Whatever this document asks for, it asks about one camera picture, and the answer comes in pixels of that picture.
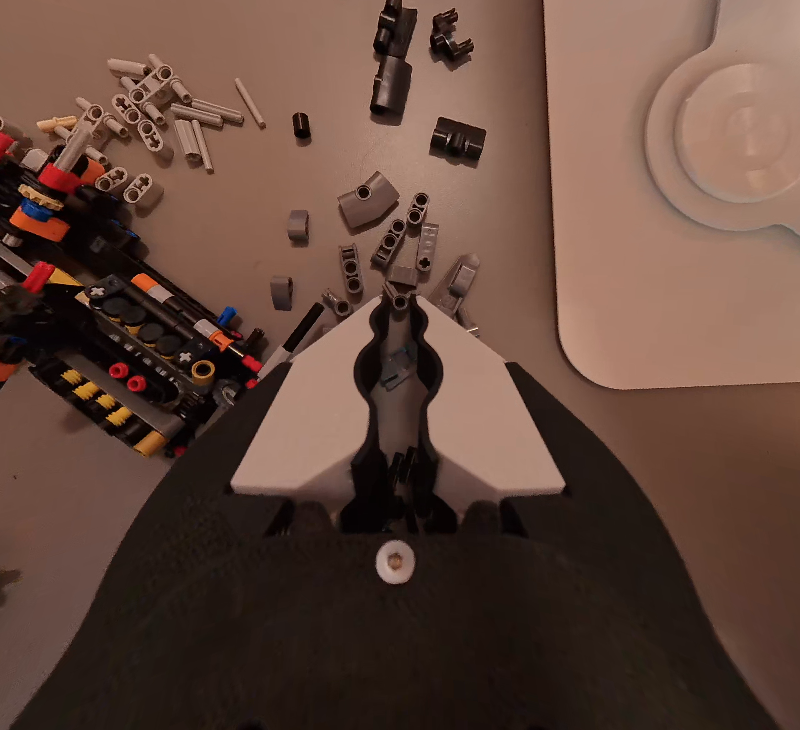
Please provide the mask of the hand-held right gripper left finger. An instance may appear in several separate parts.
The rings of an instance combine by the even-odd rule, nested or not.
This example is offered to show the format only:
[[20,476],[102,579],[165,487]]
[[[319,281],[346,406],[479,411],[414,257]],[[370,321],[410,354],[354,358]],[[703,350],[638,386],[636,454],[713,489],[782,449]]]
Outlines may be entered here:
[[372,392],[390,302],[377,297],[291,361],[232,477],[239,494],[312,501],[348,533],[377,533],[395,497]]

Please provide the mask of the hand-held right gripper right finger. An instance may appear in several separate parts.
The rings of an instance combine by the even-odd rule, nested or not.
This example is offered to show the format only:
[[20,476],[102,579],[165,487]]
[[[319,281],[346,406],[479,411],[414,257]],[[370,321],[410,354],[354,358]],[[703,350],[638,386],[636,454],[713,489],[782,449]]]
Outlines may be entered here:
[[426,533],[455,533],[470,508],[560,496],[565,479],[503,357],[421,296],[409,308],[419,408],[408,489]]

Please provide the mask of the partly built lego model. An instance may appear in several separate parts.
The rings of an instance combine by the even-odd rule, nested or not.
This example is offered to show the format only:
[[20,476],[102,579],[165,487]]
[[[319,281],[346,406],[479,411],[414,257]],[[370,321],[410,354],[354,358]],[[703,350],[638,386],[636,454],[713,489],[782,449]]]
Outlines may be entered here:
[[263,363],[256,328],[231,326],[138,255],[125,208],[150,208],[151,175],[108,168],[79,129],[50,151],[2,118],[2,386],[22,366],[142,457],[182,455],[309,340],[320,303]]

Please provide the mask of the small bluish grey lego piece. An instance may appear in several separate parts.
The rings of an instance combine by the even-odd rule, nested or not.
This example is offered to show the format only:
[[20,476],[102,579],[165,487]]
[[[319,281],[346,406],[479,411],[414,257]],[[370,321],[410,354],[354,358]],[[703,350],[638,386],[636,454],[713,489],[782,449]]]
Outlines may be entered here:
[[387,391],[393,391],[416,372],[417,347],[406,344],[390,352],[382,360],[379,384]]

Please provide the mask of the pile of dark grey lego pieces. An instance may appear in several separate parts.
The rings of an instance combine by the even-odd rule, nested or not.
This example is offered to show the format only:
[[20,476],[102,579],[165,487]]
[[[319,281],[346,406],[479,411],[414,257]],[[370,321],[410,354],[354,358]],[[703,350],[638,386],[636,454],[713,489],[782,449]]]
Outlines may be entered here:
[[[351,229],[358,229],[383,217],[398,203],[398,200],[397,189],[381,172],[375,172],[367,181],[337,199],[342,215]],[[383,271],[385,280],[415,287],[418,285],[419,274],[430,270],[435,258],[438,225],[425,222],[429,205],[430,197],[425,192],[416,193],[405,219],[394,219],[386,228],[381,242],[370,257],[370,263]],[[419,228],[415,266],[393,265],[395,252],[402,246],[406,232],[410,228]],[[322,297],[335,316],[344,318],[352,312],[353,299],[363,295],[364,278],[357,245],[341,245],[338,254],[348,297],[339,298],[330,291],[326,291]],[[479,331],[465,313],[463,302],[478,267],[478,258],[474,256],[461,258],[445,277],[442,290],[432,295],[433,301],[445,315],[457,320],[474,336],[478,336]]]

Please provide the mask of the black lego ribbed block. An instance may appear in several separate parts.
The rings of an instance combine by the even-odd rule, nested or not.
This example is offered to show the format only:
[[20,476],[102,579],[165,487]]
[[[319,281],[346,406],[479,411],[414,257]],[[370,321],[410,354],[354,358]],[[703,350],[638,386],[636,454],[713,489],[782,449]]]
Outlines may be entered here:
[[440,115],[430,137],[430,150],[451,158],[477,162],[483,155],[486,135],[485,128]]

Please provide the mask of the pile of light grey lego pieces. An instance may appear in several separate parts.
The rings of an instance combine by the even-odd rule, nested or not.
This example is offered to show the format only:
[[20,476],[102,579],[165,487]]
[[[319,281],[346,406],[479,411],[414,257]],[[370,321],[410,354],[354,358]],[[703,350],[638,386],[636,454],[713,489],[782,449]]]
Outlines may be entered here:
[[82,154],[66,157],[65,163],[74,161],[75,168],[86,163],[84,183],[136,208],[158,203],[164,189],[154,175],[112,165],[104,150],[112,140],[128,143],[138,138],[156,163],[168,165],[175,149],[167,132],[173,133],[181,158],[214,173],[205,128],[243,125],[242,112],[196,97],[183,77],[157,55],[148,55],[145,62],[112,57],[106,66],[118,84],[108,107],[78,96],[77,113],[36,123],[40,133],[61,143],[62,151]]

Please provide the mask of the black lego curved panel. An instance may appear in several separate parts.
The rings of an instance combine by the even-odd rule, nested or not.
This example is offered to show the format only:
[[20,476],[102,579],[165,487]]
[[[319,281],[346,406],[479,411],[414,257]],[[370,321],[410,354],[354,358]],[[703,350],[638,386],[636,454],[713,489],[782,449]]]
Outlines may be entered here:
[[374,115],[403,116],[413,68],[404,58],[386,55],[375,75],[370,112]]

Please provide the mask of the black lego clip connector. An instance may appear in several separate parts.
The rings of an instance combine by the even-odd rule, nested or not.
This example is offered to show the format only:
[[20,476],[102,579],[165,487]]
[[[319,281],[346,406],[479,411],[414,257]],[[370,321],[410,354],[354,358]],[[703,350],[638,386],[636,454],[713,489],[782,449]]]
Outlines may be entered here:
[[461,63],[475,50],[475,44],[471,38],[460,42],[455,39],[457,22],[458,13],[454,7],[440,12],[432,18],[430,34],[431,51],[454,64]]

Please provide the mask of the black lego double connector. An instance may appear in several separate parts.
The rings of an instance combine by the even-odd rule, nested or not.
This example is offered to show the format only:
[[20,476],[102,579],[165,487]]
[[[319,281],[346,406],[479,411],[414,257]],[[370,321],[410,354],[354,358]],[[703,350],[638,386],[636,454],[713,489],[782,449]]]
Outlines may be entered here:
[[377,55],[405,59],[417,23],[418,10],[403,0],[385,0],[378,17],[373,49]]

